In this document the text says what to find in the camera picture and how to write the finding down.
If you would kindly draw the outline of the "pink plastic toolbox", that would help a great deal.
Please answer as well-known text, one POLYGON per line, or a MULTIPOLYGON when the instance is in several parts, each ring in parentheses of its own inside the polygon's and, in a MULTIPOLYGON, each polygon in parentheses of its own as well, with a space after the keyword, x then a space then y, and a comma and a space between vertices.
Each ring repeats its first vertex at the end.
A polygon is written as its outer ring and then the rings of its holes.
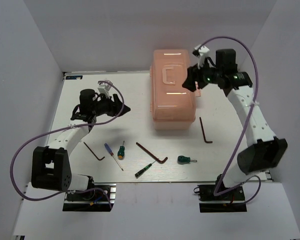
POLYGON ((196 120, 196 93, 182 87, 190 66, 185 49, 157 49, 150 66, 154 129, 187 130, 196 120))

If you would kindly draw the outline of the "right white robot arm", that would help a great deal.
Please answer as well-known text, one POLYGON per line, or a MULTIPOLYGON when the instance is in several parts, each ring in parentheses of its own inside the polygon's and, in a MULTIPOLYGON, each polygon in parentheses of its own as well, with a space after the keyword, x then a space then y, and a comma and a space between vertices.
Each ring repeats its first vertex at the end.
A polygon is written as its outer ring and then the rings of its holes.
POLYGON ((276 168, 286 149, 287 141, 279 139, 268 125, 254 99, 257 86, 247 72, 239 72, 234 49, 220 49, 213 61, 206 46, 197 46, 193 55, 197 64, 187 69, 187 77, 182 87, 194 92, 208 84, 215 84, 234 107, 243 127, 242 137, 246 139, 246 149, 234 151, 232 159, 216 182, 214 195, 226 200, 234 193, 234 188, 261 172, 276 168))

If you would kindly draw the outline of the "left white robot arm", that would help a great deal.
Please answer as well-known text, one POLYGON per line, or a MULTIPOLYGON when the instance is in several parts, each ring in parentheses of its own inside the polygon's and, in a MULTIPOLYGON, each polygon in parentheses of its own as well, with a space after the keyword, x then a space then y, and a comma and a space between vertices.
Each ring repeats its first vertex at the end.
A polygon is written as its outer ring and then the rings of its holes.
POLYGON ((78 143, 93 129, 97 117, 107 115, 120 117, 131 111, 117 94, 97 94, 93 89, 80 91, 79 104, 70 118, 70 128, 63 130, 47 146, 38 146, 33 151, 31 184, 34 188, 59 192, 78 191, 89 200, 95 196, 96 187, 90 176, 75 174, 69 157, 78 143))

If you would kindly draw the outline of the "large dark hex key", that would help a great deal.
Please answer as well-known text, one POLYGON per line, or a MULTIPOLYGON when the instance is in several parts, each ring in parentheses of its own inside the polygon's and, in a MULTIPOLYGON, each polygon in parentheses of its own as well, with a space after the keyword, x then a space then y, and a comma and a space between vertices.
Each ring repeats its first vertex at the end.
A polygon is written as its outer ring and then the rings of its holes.
POLYGON ((151 158, 153 158, 156 162, 159 164, 164 164, 167 160, 168 157, 165 157, 163 160, 160 160, 158 157, 156 157, 152 152, 150 152, 148 149, 146 149, 143 145, 140 143, 136 142, 135 143, 140 149, 142 149, 145 153, 147 153, 151 158))

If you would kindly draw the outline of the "green orange stubby screwdriver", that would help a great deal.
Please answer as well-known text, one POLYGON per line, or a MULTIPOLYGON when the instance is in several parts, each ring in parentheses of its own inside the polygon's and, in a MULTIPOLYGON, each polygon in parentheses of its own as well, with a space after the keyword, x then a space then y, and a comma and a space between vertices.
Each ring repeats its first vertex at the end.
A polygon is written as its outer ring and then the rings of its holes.
POLYGON ((117 157, 119 160, 123 160, 125 157, 125 141, 122 142, 122 145, 119 147, 117 152, 117 157))

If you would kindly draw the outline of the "left blue table label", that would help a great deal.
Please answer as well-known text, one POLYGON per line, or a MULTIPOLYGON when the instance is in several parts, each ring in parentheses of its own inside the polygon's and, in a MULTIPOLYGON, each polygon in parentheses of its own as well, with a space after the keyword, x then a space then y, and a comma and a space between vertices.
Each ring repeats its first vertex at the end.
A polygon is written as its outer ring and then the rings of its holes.
POLYGON ((81 80, 82 78, 82 75, 68 75, 65 77, 66 80, 81 80))

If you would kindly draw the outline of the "black green precision screwdriver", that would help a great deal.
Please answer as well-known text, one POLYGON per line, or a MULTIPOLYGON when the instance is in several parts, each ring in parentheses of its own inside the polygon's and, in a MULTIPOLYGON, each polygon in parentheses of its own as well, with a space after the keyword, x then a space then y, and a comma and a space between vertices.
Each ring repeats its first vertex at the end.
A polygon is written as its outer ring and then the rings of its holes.
POLYGON ((136 177, 136 178, 139 178, 142 174, 144 174, 153 164, 155 163, 155 161, 154 162, 152 162, 152 163, 150 163, 150 164, 148 164, 148 165, 146 165, 144 168, 142 168, 141 170, 139 170, 137 173, 135 173, 134 174, 134 176, 136 177))

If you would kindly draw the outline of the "blue handled screwdriver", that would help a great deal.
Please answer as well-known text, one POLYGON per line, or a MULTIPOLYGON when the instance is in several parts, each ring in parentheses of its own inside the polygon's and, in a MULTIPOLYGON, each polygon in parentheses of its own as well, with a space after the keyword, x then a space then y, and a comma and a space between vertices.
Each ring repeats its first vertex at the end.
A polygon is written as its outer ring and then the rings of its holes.
POLYGON ((122 166, 120 165, 120 163, 118 162, 118 160, 115 158, 114 153, 113 153, 112 149, 110 148, 110 146, 107 143, 105 143, 104 147, 107 150, 107 152, 110 154, 110 156, 115 160, 115 162, 117 163, 117 165, 119 166, 119 168, 123 171, 124 169, 122 168, 122 166))

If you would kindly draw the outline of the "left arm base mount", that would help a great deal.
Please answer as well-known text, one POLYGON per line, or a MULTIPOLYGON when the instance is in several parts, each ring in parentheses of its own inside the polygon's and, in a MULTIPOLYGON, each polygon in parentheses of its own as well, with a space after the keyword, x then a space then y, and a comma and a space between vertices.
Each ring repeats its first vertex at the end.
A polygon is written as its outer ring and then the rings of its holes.
POLYGON ((63 201, 63 212, 110 212, 115 203, 116 183, 94 184, 92 187, 102 189, 86 193, 66 194, 63 201))

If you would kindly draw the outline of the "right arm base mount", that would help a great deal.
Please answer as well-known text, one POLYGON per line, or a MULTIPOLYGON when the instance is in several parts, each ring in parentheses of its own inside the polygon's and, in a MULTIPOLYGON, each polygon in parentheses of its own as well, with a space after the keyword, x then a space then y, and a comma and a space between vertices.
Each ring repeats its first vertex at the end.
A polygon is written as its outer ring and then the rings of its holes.
POLYGON ((214 189, 213 184, 202 184, 193 189, 193 193, 198 195, 201 213, 247 212, 246 198, 242 186, 219 196, 214 196, 214 189))

